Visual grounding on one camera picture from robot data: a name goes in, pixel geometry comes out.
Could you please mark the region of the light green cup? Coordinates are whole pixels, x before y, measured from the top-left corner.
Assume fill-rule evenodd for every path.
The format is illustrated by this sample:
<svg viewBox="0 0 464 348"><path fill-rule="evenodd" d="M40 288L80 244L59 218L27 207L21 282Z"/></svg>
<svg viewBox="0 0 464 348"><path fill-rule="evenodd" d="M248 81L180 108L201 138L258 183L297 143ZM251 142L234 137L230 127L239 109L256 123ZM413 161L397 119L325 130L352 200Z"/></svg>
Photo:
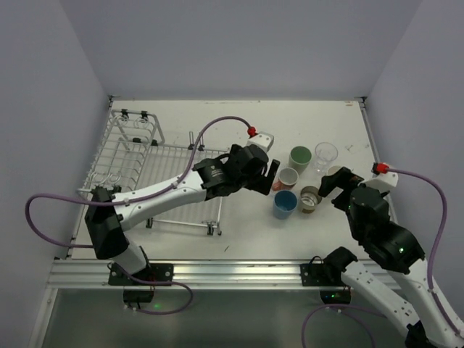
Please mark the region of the light green cup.
<svg viewBox="0 0 464 348"><path fill-rule="evenodd" d="M298 175L303 174L312 159L311 151L305 146L295 146L289 153L288 166Z"/></svg>

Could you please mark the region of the beige brown cup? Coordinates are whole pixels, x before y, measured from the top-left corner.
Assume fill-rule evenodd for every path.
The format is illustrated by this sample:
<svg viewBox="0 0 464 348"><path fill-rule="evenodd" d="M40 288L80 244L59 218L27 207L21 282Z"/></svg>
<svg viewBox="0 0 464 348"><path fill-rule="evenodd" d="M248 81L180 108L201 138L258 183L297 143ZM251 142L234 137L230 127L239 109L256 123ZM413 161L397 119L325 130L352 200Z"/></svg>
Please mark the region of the beige brown cup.
<svg viewBox="0 0 464 348"><path fill-rule="evenodd" d="M299 192L299 210L304 214L313 213L321 202L317 187L305 186Z"/></svg>

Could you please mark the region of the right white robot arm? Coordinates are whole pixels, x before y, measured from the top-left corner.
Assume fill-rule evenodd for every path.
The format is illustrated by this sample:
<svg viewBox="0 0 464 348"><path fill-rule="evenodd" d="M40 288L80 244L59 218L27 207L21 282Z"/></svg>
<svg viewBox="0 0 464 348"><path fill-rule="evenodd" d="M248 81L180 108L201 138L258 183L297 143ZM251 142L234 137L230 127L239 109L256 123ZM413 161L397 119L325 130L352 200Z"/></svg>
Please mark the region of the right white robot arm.
<svg viewBox="0 0 464 348"><path fill-rule="evenodd" d="M399 171L376 163L365 180L340 167L324 175L318 194L341 193L332 201L347 216L352 238L401 288L401 297L378 280L348 249L339 247L323 260L331 281L362 294L404 336L407 347L462 347L463 321L452 309L412 232L397 225L385 197L396 187Z"/></svg>

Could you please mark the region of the pink ceramic mug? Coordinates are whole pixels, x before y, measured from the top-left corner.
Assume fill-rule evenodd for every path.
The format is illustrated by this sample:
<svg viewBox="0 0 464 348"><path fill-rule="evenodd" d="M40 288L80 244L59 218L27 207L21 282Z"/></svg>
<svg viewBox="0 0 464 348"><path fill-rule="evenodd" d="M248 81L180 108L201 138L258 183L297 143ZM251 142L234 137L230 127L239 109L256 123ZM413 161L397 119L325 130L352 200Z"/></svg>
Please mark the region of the pink ceramic mug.
<svg viewBox="0 0 464 348"><path fill-rule="evenodd" d="M277 181L271 186L271 189L273 191L290 190L297 184L298 180L298 172L291 167L285 167L278 174Z"/></svg>

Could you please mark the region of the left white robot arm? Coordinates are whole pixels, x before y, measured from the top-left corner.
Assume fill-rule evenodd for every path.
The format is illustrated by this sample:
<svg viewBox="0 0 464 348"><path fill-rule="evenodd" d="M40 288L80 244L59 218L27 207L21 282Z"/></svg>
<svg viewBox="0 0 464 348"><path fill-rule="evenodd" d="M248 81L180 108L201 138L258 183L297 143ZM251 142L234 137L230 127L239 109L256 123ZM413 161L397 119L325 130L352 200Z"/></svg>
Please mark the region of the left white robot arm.
<svg viewBox="0 0 464 348"><path fill-rule="evenodd" d="M158 184L125 193L96 188L85 214L96 258L110 260L132 276L147 270L148 259L129 239L129 230L164 212L227 197L241 189L267 196L279 165L255 144L234 144L228 153L203 159L187 172Z"/></svg>

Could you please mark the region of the clear glass cup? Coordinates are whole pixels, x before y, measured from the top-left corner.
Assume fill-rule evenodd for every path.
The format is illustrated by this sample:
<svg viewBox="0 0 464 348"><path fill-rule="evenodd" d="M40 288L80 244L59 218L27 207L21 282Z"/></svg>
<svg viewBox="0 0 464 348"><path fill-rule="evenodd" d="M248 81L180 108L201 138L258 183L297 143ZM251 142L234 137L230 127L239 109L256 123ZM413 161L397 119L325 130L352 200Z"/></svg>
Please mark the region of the clear glass cup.
<svg viewBox="0 0 464 348"><path fill-rule="evenodd" d="M337 159L338 149L329 142L321 142L315 147L315 170L324 174L330 165Z"/></svg>

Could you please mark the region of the white ceramic mug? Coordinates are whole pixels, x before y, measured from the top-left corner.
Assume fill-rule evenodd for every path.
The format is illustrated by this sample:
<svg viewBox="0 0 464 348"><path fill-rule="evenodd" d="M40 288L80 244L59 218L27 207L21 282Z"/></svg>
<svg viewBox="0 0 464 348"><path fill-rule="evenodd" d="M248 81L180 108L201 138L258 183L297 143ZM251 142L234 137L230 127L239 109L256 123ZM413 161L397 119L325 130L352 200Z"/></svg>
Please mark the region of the white ceramic mug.
<svg viewBox="0 0 464 348"><path fill-rule="evenodd" d="M330 167L327 170L326 176L332 176L332 175L338 173L340 171L340 169L342 169L342 166L334 165L334 166Z"/></svg>

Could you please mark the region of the blue cup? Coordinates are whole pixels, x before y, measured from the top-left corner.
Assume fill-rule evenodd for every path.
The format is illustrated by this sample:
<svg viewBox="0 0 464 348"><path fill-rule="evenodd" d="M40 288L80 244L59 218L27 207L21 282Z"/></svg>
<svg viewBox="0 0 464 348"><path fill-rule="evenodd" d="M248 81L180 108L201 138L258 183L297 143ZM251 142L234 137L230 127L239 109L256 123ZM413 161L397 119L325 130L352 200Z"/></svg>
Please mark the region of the blue cup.
<svg viewBox="0 0 464 348"><path fill-rule="evenodd" d="M273 199L273 216L285 220L297 208L298 199L294 192L282 190L275 194Z"/></svg>

